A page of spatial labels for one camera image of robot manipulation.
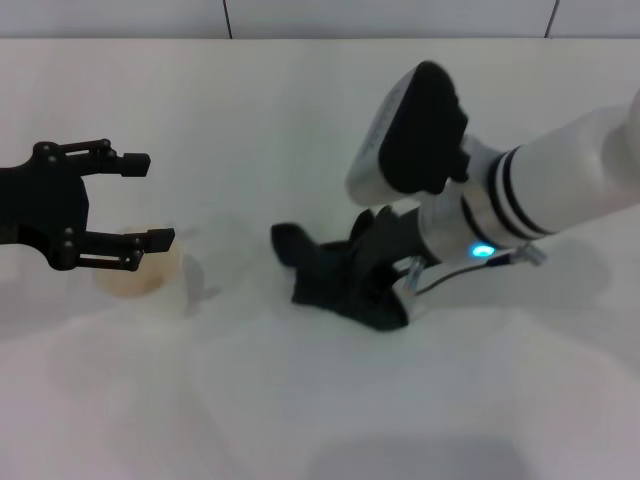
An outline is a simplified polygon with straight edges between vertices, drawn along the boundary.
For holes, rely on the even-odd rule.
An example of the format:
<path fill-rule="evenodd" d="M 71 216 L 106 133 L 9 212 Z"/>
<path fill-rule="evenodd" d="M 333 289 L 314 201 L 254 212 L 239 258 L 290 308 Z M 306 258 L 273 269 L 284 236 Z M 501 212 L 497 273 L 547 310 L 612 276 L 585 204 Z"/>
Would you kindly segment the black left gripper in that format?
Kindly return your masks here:
<path fill-rule="evenodd" d="M 57 271 L 137 271 L 145 254 L 169 251 L 175 231 L 86 232 L 89 202 L 82 176 L 145 177 L 150 164 L 146 153 L 119 155 L 108 139 L 36 143 L 25 163 L 1 169 L 1 243 L 31 247 Z"/>

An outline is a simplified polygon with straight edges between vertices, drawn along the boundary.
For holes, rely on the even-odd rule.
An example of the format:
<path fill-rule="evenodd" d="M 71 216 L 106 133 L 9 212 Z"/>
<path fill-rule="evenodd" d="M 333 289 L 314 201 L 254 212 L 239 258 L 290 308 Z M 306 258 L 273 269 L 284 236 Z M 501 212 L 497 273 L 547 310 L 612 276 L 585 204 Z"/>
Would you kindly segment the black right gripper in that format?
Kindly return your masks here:
<path fill-rule="evenodd" d="M 366 230 L 366 272 L 390 268 L 396 262 L 410 257 L 426 258 L 426 247 L 418 227 L 418 209 L 398 215 L 391 206 L 375 214 Z"/>

